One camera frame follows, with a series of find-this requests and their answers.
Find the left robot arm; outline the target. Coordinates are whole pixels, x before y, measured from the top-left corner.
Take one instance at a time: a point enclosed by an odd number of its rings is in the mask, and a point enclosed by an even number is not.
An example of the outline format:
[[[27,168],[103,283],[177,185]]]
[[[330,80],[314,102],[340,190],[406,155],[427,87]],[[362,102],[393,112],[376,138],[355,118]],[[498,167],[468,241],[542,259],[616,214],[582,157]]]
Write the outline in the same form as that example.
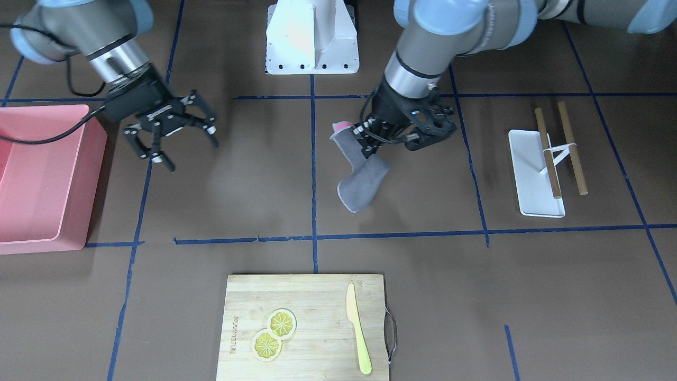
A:
[[[505,50],[525,41],[538,20],[653,34],[674,22],[675,1],[396,1],[403,32],[371,94],[371,111],[336,128],[345,152],[368,159],[382,145],[418,150],[455,132],[438,80],[456,57]]]

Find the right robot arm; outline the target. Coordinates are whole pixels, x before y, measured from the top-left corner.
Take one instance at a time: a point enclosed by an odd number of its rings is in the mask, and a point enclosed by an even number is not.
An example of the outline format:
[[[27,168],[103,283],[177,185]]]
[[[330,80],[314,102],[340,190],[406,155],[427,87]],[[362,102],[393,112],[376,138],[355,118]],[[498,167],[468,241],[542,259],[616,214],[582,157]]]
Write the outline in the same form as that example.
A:
[[[177,97],[142,50],[137,37],[150,31],[154,14],[146,1],[38,1],[13,24],[10,32],[19,53],[43,65],[70,63],[82,54],[109,85],[104,103],[84,116],[84,125],[99,113],[136,124],[123,134],[140,159],[176,168],[161,140],[184,127],[201,130],[214,147],[215,111],[196,91]]]

